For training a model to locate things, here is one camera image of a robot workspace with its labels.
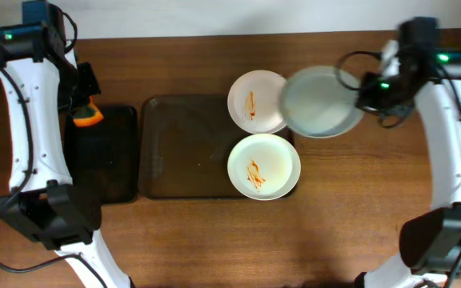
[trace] white plate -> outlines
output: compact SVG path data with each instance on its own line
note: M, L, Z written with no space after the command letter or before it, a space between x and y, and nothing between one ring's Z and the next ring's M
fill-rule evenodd
M256 200L273 200L289 193L302 165L295 148L284 138L255 134L230 152L227 172L234 187Z
M341 71L343 81L359 86L359 80ZM287 79L280 110L287 126L309 138L329 138L346 133L362 119L355 107L358 94L344 88L335 78L335 68L314 66Z
M286 126L279 101L286 79L275 72L251 71L234 82L227 107L232 120L252 134L274 133Z

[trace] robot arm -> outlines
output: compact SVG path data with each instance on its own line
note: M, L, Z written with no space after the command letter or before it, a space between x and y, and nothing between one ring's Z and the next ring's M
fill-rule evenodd
M359 275L357 287L445 282L461 253L461 52L438 51L437 41L432 18L402 24L399 41L383 51L382 74L368 74L362 84L366 89L360 91L358 107L366 111L391 116L400 106L415 104L430 151L433 197L430 213L403 226L400 253ZM446 70L444 79L438 67ZM461 265L455 272L461 277Z
M0 218L60 256L82 258L85 263L66 260L86 287L133 287L102 240L100 203L90 191L72 186L62 152L58 108L65 103L70 108L87 104L88 96L98 91L93 72L87 63L77 66L74 49L65 53L63 13L58 7L45 1L24 2L22 12L22 25L0 28L0 79L13 147L10 189L25 185L17 198L0 198L0 207L6 207L0 209ZM25 137L29 132L31 151ZM32 171L25 181L30 159Z

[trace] plastic tray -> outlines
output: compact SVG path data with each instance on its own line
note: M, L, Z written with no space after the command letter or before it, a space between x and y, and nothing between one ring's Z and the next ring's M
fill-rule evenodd
M138 193L138 118L131 106L101 107L104 119L77 127L66 120L64 155L74 185L102 204L132 202Z
M140 194L150 199L248 199L232 185L226 164L234 146L250 134L232 121L226 105L225 95L163 95L144 104ZM294 145L290 130L276 134Z

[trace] sauce stain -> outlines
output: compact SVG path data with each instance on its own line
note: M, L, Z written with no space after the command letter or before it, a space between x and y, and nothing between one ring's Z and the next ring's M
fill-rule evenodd
M254 160L252 160L252 163L248 165L247 174L247 180L250 181L255 189L257 189L257 192L259 192L259 188L261 188L266 179L262 178L259 174L259 166L254 162Z
M250 96L248 96L247 100L245 101L245 112L247 118L250 120L254 120L255 116L255 99L254 99L254 92L250 91Z

